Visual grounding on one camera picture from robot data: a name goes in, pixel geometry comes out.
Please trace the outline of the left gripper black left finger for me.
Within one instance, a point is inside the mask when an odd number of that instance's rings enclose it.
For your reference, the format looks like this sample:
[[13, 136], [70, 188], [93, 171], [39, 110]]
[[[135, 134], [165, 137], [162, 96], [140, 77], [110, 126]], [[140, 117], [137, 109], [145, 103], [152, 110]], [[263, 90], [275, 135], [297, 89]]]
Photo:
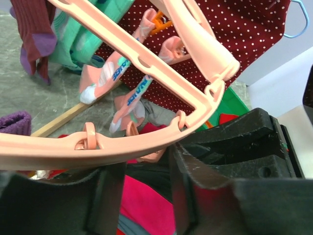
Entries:
[[81, 173], [71, 182], [0, 173], [2, 235], [114, 235], [126, 163]]

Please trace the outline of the pink round clip hanger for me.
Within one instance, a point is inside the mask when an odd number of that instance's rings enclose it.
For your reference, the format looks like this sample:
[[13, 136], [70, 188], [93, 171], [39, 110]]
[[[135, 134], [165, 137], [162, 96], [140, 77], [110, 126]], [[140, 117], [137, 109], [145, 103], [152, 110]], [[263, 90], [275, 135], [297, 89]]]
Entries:
[[122, 115], [132, 109], [153, 80], [192, 106], [194, 111], [189, 115], [178, 111], [168, 127], [126, 138], [103, 136], [95, 131], [90, 122], [85, 124], [83, 131], [62, 139], [1, 134], [2, 170], [54, 170], [111, 165], [158, 151], [190, 135], [215, 112], [223, 97], [225, 82], [239, 69], [239, 62], [216, 40], [194, 0], [156, 0], [154, 5], [172, 20], [188, 51], [187, 55], [179, 55], [178, 60], [191, 58], [209, 82], [203, 92], [88, 1], [55, 0], [53, 4], [144, 73], [144, 78], [121, 108]]

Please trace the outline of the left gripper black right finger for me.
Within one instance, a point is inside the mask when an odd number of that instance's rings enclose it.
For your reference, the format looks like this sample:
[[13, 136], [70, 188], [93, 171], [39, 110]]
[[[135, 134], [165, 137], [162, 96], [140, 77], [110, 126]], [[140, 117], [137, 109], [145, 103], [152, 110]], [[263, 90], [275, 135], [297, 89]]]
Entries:
[[310, 235], [313, 182], [229, 179], [180, 144], [169, 148], [172, 198], [179, 235]]

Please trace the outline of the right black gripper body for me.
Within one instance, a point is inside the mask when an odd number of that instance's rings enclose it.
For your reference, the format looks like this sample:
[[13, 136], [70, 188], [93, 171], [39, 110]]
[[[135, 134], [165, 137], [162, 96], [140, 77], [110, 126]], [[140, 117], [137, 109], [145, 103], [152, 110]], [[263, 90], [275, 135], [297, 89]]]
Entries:
[[229, 178], [304, 178], [286, 126], [261, 108], [180, 141]]

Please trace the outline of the purple orange striped sock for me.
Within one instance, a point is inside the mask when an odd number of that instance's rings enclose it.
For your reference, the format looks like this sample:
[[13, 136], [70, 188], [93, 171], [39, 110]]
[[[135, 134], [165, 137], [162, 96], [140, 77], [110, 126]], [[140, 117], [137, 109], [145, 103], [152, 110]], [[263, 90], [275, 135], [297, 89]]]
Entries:
[[17, 111], [0, 118], [0, 132], [14, 135], [31, 135], [31, 115], [26, 111]]

